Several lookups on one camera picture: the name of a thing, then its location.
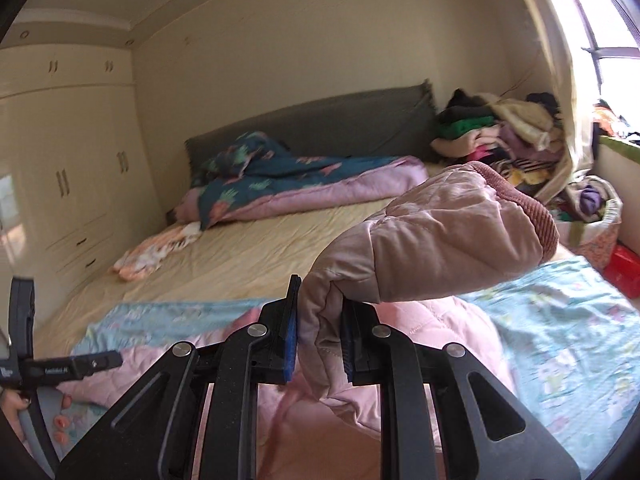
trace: white wardrobe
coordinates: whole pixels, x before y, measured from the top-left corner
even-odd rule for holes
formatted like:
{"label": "white wardrobe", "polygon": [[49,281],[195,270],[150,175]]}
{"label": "white wardrobe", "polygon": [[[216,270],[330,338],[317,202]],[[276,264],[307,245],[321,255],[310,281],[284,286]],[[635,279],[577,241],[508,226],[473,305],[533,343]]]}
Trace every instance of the white wardrobe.
{"label": "white wardrobe", "polygon": [[36,280],[37,324],[162,228],[133,83],[127,50],[0,50],[3,256]]}

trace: beige curtain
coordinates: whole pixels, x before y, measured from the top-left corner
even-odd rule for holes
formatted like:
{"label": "beige curtain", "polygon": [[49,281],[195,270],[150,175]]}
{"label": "beige curtain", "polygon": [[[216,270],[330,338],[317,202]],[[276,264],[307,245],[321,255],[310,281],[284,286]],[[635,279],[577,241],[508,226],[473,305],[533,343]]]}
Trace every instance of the beige curtain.
{"label": "beige curtain", "polygon": [[591,110],[598,86],[589,42],[573,0],[524,0],[536,25],[564,119],[566,151],[556,174],[536,195],[546,203],[591,167]]}

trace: metal screw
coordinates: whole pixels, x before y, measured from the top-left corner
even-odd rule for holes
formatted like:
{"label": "metal screw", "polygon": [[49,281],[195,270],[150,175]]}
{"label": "metal screw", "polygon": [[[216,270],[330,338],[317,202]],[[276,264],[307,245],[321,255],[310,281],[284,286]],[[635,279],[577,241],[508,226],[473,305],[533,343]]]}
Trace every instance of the metal screw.
{"label": "metal screw", "polygon": [[452,343],[447,346],[447,354],[451,357],[462,357],[466,354],[465,347],[459,345],[458,343]]}
{"label": "metal screw", "polygon": [[249,328],[247,328],[246,331],[251,337],[262,337],[267,333],[267,327],[261,323],[254,323],[249,325]]}
{"label": "metal screw", "polygon": [[371,329],[371,333],[376,337],[389,337],[391,329],[387,325],[376,325]]}
{"label": "metal screw", "polygon": [[176,357],[187,357],[191,353],[191,345],[189,343],[176,343],[171,349]]}

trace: fabric basket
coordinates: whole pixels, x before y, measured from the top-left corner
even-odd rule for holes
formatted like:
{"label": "fabric basket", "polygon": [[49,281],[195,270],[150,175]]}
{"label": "fabric basket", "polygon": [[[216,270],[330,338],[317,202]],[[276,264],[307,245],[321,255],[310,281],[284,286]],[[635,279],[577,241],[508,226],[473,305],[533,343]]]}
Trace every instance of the fabric basket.
{"label": "fabric basket", "polygon": [[616,248],[618,231],[622,222],[622,200],[614,187],[606,180],[588,175],[587,182],[598,182],[609,193],[602,220],[592,223],[563,222],[556,219],[560,243],[571,252],[584,256],[597,270],[604,270]]}

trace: purple garment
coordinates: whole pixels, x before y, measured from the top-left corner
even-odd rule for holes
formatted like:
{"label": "purple garment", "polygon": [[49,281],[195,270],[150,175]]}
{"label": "purple garment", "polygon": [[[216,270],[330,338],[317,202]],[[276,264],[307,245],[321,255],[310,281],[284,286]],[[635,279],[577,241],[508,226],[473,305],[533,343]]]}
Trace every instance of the purple garment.
{"label": "purple garment", "polygon": [[587,216],[595,215],[602,207],[602,197],[597,189],[587,184],[580,192],[580,211]]}
{"label": "purple garment", "polygon": [[562,150],[555,153],[551,150],[538,152],[531,144],[522,140],[507,122],[501,123],[500,138],[507,143],[516,158],[528,158],[539,162],[557,162],[562,158]]}

